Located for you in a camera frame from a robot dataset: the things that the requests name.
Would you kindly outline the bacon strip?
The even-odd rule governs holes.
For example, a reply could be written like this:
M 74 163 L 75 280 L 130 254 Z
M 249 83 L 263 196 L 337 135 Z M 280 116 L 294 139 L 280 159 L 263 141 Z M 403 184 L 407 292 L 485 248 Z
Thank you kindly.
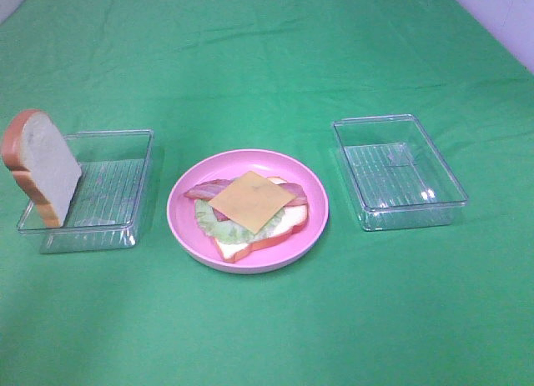
M 281 186 L 285 191 L 295 196 L 294 199 L 285 205 L 286 207 L 306 205 L 308 203 L 308 198 L 305 194 L 305 191 L 298 183 L 288 183 L 284 179 L 277 177 L 270 177 L 268 180 L 276 185 Z M 215 179 L 199 183 L 185 192 L 184 196 L 187 198 L 209 201 L 221 193 L 231 183 L 232 180 L 229 179 Z

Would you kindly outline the yellow cheese slice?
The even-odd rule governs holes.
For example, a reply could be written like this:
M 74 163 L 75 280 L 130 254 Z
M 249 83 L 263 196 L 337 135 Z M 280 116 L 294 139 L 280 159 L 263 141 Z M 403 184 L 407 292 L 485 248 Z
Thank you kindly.
M 291 191 L 248 171 L 209 200 L 209 205 L 250 232 L 257 233 L 295 198 Z

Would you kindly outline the green lettuce leaf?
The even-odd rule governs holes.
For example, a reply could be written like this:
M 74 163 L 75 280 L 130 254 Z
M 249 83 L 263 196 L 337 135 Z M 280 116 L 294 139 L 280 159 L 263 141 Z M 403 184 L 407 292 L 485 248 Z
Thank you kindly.
M 286 209 L 282 208 L 257 233 L 253 233 L 244 226 L 227 219 L 219 221 L 214 209 L 207 201 L 194 200 L 195 219 L 201 230 L 209 237 L 216 238 L 222 243 L 252 243 L 269 238 L 275 234 L 275 228 L 282 222 Z

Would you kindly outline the bread slice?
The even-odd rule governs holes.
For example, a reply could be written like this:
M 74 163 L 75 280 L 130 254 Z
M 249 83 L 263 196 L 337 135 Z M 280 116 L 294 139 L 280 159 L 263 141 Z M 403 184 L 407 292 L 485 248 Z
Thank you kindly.
M 286 214 L 282 222 L 275 228 L 275 234 L 269 238 L 252 243 L 228 244 L 212 238 L 220 257 L 226 263 L 237 263 L 257 250 L 273 247 L 284 242 L 294 233 L 298 233 L 306 224 L 309 217 L 309 204 L 286 207 Z
M 82 170 L 52 119 L 39 109 L 21 111 L 3 134 L 1 157 L 44 225 L 62 227 Z

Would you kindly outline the pink ham slice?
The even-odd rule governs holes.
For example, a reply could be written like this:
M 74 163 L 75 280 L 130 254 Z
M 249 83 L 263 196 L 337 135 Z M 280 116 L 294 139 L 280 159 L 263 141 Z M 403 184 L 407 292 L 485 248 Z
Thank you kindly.
M 229 220 L 229 218 L 225 214 L 221 213 L 219 210 L 213 208 L 213 212 L 218 221 Z

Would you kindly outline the green tablecloth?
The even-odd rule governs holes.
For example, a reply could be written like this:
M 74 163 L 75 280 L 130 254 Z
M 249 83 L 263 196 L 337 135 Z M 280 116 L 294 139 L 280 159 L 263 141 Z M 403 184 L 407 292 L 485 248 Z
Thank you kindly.
M 1 26 L 1 122 L 150 128 L 134 248 L 42 255 L 1 173 L 4 385 L 530 385 L 533 77 L 455 0 L 26 0 Z M 363 231 L 331 124 L 416 115 L 465 188 L 461 219 Z M 330 220 L 257 276 L 169 231 L 180 175 L 234 148 L 299 159 Z

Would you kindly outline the clear left plastic container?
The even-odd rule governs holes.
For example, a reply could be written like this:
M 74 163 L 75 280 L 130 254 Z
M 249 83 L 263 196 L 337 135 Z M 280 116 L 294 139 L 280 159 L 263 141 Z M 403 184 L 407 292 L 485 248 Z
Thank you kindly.
M 139 239 L 149 188 L 154 132 L 150 129 L 69 134 L 82 176 L 61 228 L 46 228 L 29 202 L 17 224 L 40 253 L 132 248 Z

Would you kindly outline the clear plastic container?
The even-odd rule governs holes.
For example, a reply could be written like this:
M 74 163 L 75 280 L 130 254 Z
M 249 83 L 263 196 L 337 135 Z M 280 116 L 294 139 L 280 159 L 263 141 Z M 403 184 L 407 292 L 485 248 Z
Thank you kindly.
M 46 228 L 29 202 L 17 224 L 40 253 L 132 248 L 139 239 L 149 188 L 154 132 L 150 129 L 69 134 L 82 176 L 61 228 Z
M 417 117 L 344 118 L 332 128 L 365 231 L 444 226 L 461 216 L 466 191 Z

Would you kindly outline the pink round plate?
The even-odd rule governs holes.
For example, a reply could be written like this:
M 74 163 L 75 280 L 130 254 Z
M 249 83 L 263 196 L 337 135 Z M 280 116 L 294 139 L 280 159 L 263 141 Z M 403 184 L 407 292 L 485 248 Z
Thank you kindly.
M 217 178 L 236 178 L 248 171 L 264 177 L 278 176 L 303 187 L 310 214 L 298 233 L 273 247 L 254 251 L 237 263 L 226 263 L 212 239 L 194 218 L 194 203 L 184 193 L 198 183 Z M 329 199 L 315 173 L 300 161 L 264 149 L 238 149 L 215 154 L 187 170 L 173 186 L 167 202 L 169 228 L 189 255 L 227 273 L 266 273 L 283 268 L 304 256 L 323 233 L 329 217 Z

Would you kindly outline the clear right plastic container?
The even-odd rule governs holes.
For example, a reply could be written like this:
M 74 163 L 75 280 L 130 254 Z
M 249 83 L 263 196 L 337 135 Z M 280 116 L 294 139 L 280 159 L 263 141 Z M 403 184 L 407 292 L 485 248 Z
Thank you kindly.
M 461 216 L 466 191 L 417 117 L 344 118 L 332 128 L 365 231 L 444 226 Z

